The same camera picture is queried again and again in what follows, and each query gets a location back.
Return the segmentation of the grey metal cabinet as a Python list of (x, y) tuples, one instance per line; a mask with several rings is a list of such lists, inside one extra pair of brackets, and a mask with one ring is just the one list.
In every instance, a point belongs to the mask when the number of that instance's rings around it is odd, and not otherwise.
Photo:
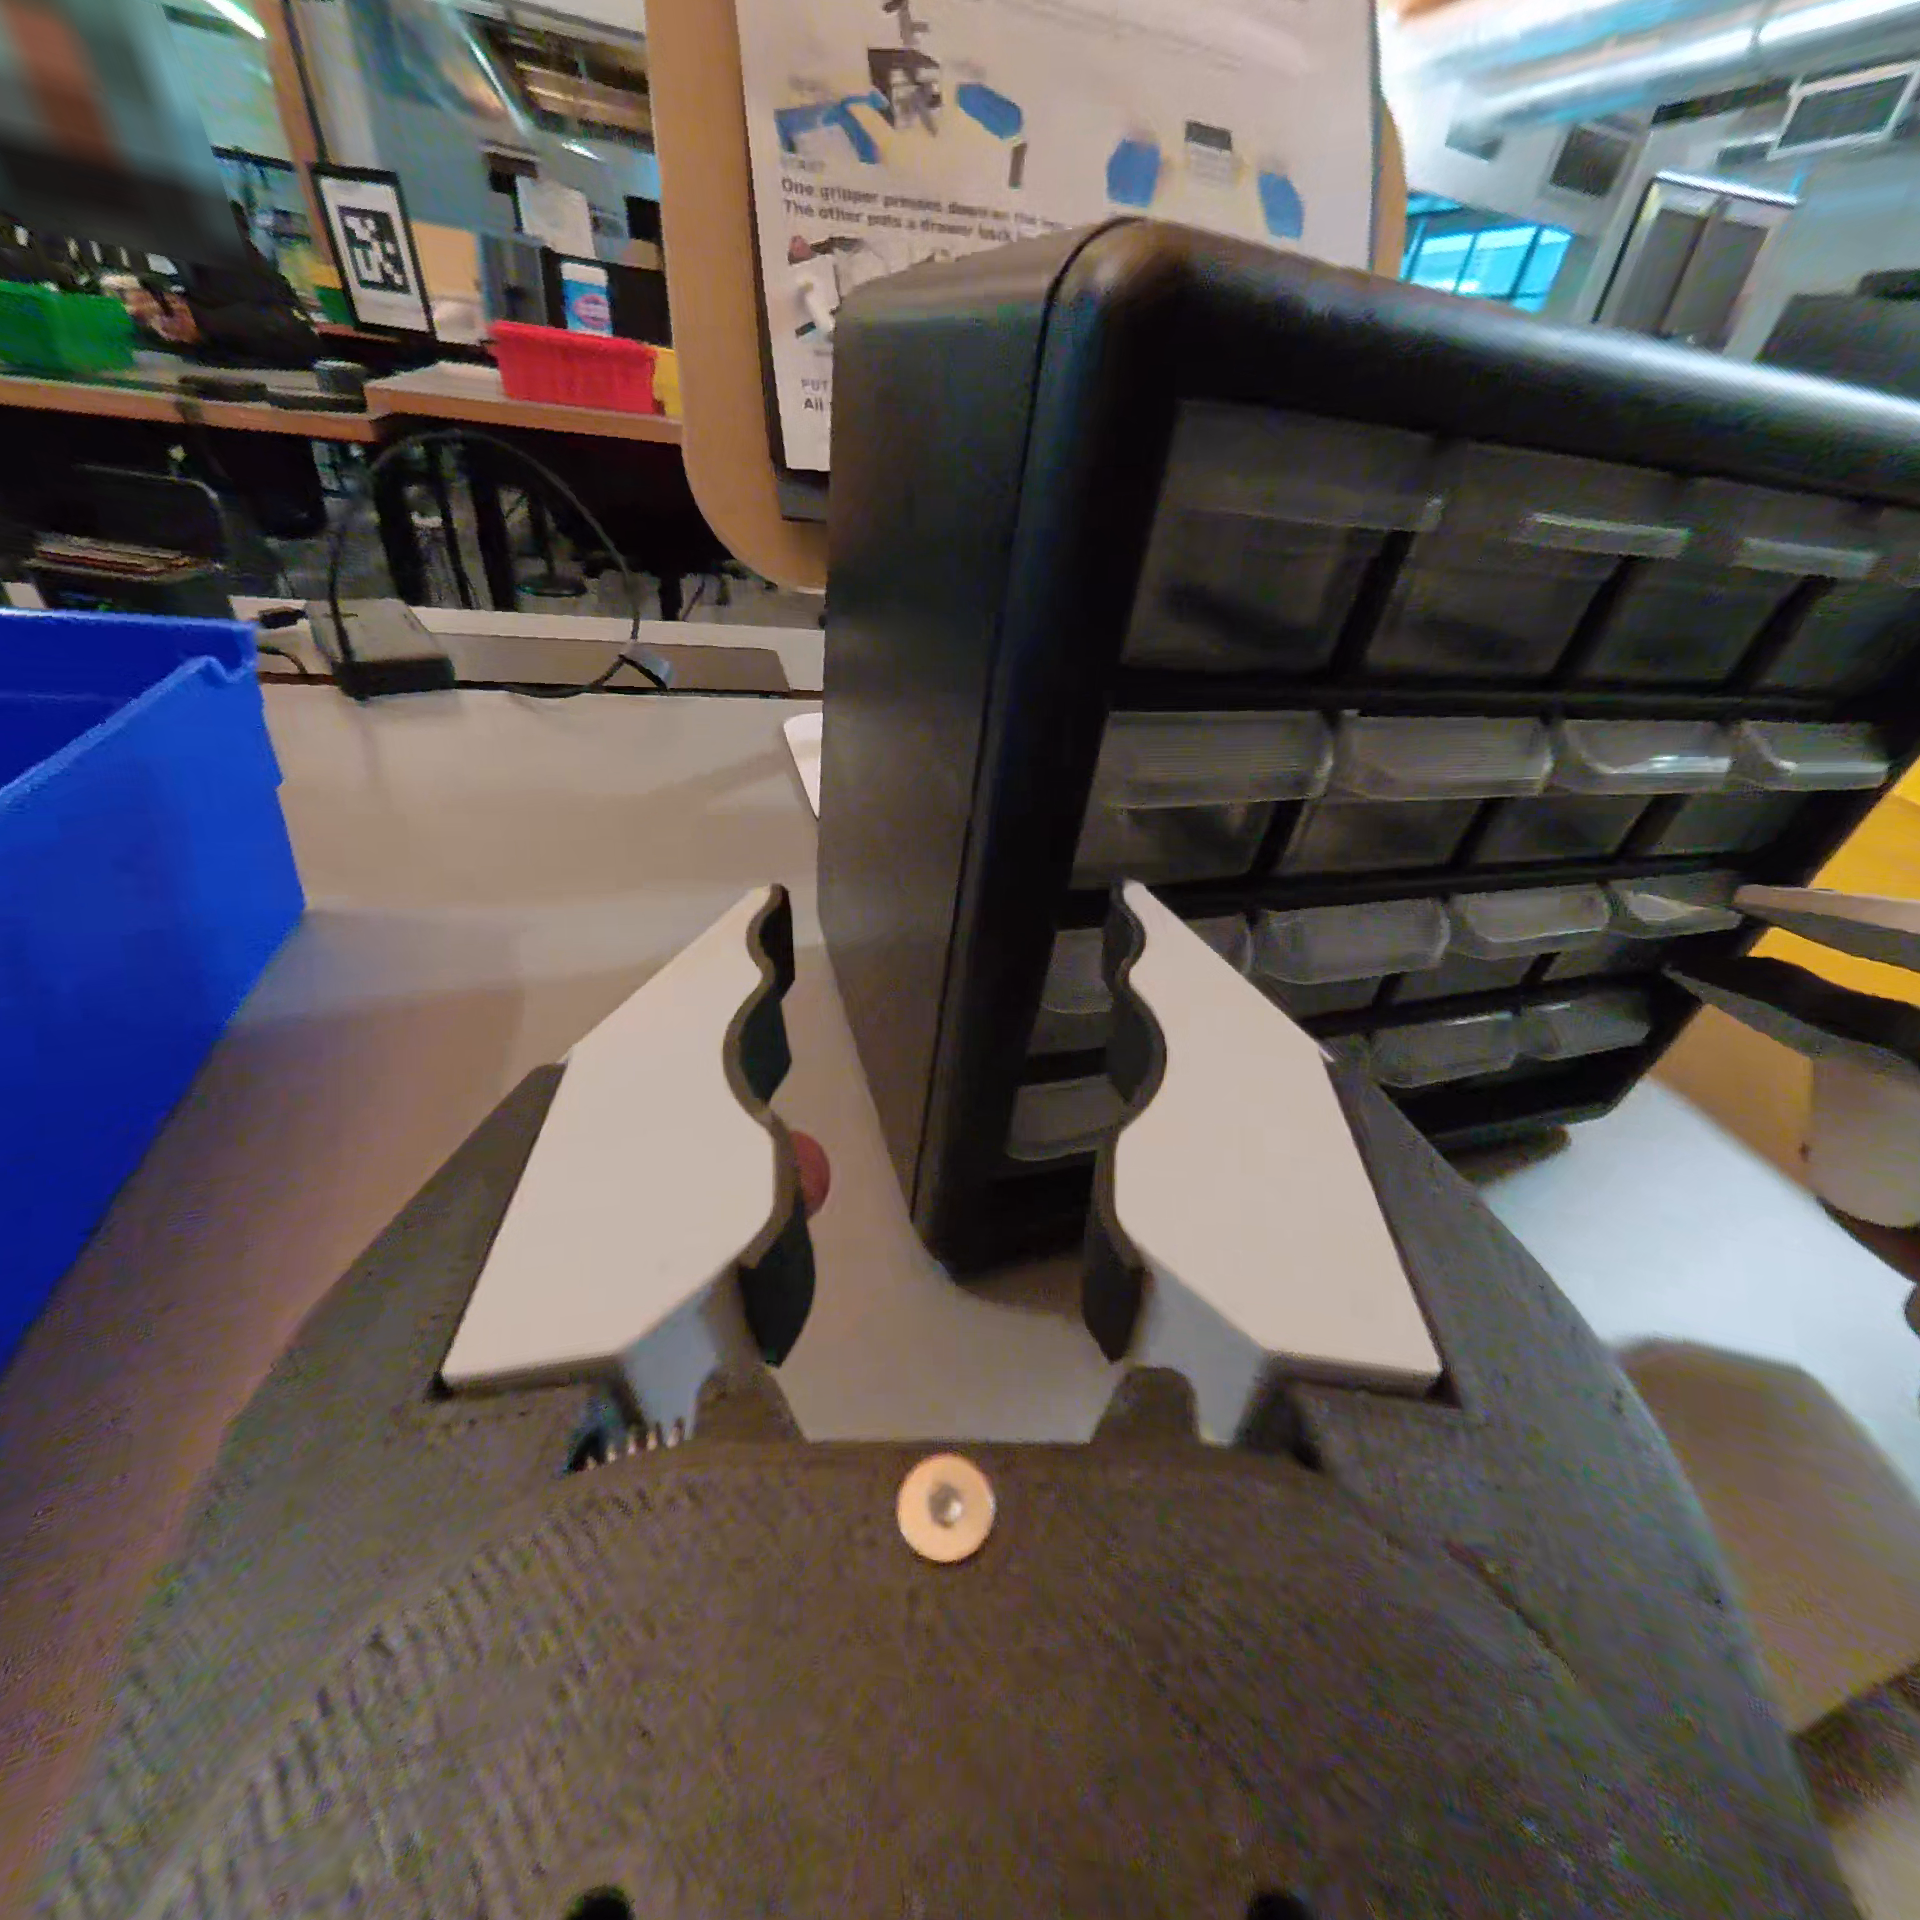
[(1726, 351), (1764, 254), (1801, 202), (1752, 182), (1656, 171), (1600, 284), (1595, 325)]

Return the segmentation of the set of clear plastic drawers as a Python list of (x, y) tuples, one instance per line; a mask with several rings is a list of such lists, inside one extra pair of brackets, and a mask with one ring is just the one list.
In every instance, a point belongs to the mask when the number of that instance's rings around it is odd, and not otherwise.
[(1010, 1155), (1101, 1130), (1121, 883), (1437, 1143), (1610, 1113), (1914, 696), (1914, 507), (1184, 401)]

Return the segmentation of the yellow sheet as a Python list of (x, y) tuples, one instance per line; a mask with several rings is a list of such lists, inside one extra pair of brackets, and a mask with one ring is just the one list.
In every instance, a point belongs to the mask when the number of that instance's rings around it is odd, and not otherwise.
[[(1814, 888), (1851, 896), (1918, 901), (1918, 771), (1910, 771), (1821, 869)], [(1755, 946), (1814, 976), (1868, 996), (1918, 1004), (1917, 972), (1839, 953), (1769, 928)]]

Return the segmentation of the black drawer cabinet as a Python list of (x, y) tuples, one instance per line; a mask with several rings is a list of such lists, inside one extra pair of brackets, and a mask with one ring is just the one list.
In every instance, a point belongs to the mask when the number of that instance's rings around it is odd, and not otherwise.
[(819, 901), (916, 1234), (964, 1277), (1083, 1231), (1010, 1155), (1177, 415), (1220, 401), (1917, 511), (1917, 374), (1745, 362), (1119, 219), (840, 311)]

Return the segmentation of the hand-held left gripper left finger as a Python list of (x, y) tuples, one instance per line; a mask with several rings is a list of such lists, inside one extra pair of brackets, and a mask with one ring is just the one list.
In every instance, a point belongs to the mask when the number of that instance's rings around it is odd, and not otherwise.
[(794, 908), (732, 903), (563, 1059), (438, 1382), (589, 1385), (638, 1444), (698, 1432), (709, 1385), (779, 1371), (817, 1260), (805, 1160), (775, 1111), (792, 1068)]

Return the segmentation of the brown cardboard sheet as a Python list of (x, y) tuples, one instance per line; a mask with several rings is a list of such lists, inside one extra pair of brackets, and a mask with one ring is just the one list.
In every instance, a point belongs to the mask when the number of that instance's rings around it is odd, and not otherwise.
[(1650, 1077), (1777, 1172), (1813, 1188), (1813, 1061), (1733, 1016), (1703, 1008)]

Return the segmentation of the red plastic bin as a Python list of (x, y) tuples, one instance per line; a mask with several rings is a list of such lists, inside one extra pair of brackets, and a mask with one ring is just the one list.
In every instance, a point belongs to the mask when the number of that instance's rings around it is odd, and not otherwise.
[(653, 345), (499, 320), (490, 348), (502, 396), (514, 403), (638, 419), (663, 415)]

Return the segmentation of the blue plastic bin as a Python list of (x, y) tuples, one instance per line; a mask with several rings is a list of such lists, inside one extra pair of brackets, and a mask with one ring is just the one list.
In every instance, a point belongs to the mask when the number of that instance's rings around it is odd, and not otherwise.
[(250, 624), (3, 616), (3, 1365), (306, 901)]

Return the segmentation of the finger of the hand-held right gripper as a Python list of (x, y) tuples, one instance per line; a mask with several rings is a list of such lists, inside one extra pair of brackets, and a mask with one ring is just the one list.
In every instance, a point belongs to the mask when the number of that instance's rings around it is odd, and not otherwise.
[(1918, 903), (1824, 887), (1745, 885), (1734, 908), (1748, 920), (1819, 948), (1918, 972)]
[(1813, 1190), (1862, 1225), (1918, 1221), (1918, 1013), (1786, 960), (1703, 960), (1663, 975), (1694, 1003), (1810, 1065)]

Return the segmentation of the wooden table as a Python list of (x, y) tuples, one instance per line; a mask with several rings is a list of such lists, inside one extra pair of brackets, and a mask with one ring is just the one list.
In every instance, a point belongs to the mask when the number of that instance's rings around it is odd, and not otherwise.
[(509, 396), (492, 366), (437, 362), (367, 382), (364, 406), (324, 408), (314, 390), (272, 390), (269, 398), (190, 396), (180, 381), (115, 384), (3, 374), (3, 406), (19, 413), (164, 427), (204, 424), (282, 438), (377, 446), (421, 424), (529, 431), (569, 438), (680, 446), (679, 419), (599, 413)]

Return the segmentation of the green plastic bin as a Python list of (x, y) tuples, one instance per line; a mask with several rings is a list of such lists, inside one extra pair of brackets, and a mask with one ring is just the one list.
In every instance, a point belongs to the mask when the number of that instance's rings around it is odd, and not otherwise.
[(62, 381), (130, 372), (136, 335), (112, 296), (5, 281), (3, 368)]

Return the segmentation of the white desk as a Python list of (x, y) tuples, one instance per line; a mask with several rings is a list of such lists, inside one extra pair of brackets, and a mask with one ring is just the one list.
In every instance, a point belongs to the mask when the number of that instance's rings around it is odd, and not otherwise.
[[(794, 702), (263, 696), (306, 914), (5, 1377), (5, 1799), (61, 1796), (228, 1424), (521, 1078), (760, 883), (794, 903), (780, 1115), (824, 1143), (812, 1439), (1083, 1443), (1079, 1257), (956, 1286), (918, 1244), (812, 911)], [(1824, 1385), (1917, 1491), (1908, 1279), (1653, 1077), (1473, 1179), (1602, 1341)]]

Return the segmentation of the printed instruction poster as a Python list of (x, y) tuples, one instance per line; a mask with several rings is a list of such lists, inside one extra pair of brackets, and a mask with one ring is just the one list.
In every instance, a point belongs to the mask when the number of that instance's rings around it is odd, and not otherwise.
[(826, 474), (839, 311), (869, 281), (1144, 219), (1366, 269), (1365, 3), (732, 9), (780, 465)]

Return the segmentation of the wooden divider panel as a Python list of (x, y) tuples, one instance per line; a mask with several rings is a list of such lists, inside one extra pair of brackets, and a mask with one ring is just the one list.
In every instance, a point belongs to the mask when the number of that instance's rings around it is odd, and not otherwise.
[[(736, 5), (644, 6), (685, 469), (732, 559), (783, 589), (820, 592), (828, 473), (805, 474), (780, 461)], [(1380, 24), (1400, 6), (1375, 9), (1380, 51)], [(1366, 270), (1397, 269), (1405, 209), (1405, 161), (1379, 53), (1377, 236)]]

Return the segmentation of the black white marker sign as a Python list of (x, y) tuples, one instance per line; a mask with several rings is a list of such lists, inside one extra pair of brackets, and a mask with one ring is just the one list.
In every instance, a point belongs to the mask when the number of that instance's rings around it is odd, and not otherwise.
[(306, 174), (353, 329), (434, 342), (421, 250), (396, 171), (318, 161)]

